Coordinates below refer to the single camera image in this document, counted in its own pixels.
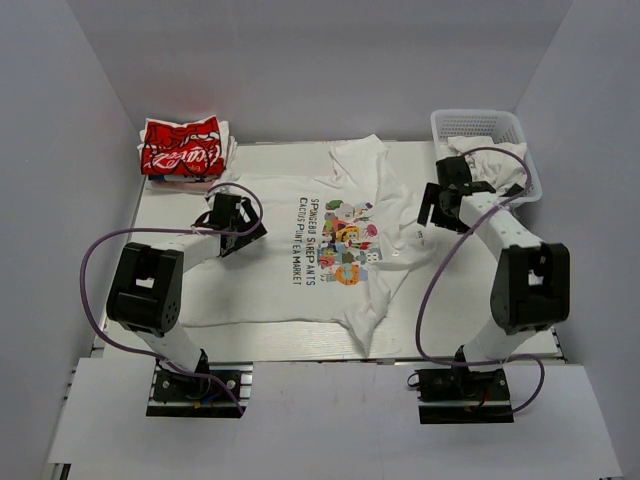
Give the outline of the white SpongeBob print t-shirt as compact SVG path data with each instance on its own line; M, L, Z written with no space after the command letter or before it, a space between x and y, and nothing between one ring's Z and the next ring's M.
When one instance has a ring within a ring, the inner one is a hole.
M184 327L337 323L369 351L434 243L417 222L418 196L397 178L378 137L332 146L329 158L333 170L322 176L225 173L261 200L266 234L186 274Z

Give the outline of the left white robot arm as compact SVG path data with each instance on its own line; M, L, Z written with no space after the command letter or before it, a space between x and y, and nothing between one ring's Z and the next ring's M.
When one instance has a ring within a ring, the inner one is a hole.
M199 399L211 387L208 357L189 338L179 316L183 277L208 260L224 258L265 236L256 204L229 193L213 196L213 207L197 228L164 244L127 243L108 295L107 317L142 339L156 359L178 373L177 387Z

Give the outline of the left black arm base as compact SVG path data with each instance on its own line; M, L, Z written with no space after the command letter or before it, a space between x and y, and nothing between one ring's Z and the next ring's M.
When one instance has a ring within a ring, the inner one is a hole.
M178 374L157 362L147 401L146 416L158 418L239 419L242 413L225 389L229 389L245 409L251 394L254 365L210 364L215 381Z

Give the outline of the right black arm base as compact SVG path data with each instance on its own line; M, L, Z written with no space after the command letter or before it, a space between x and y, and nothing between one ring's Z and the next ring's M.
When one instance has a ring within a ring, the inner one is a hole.
M424 368L407 378L418 395L422 425L513 423L511 396L503 368Z

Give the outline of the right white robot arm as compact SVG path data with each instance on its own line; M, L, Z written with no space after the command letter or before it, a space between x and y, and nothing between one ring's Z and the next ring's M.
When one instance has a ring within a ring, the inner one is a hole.
M525 173L521 187L497 194L487 181L475 181L467 154L437 161L437 180L425 187L418 222L458 233L423 296L430 299L436 283L470 237L480 239L497 262L490 292L490 318L474 338L462 345L451 360L419 353L425 360L457 368L451 374L453 390L472 399L488 385L485 371L517 359L517 349L537 333L565 321L570 311L568 248L547 243L527 230L510 206L533 186Z

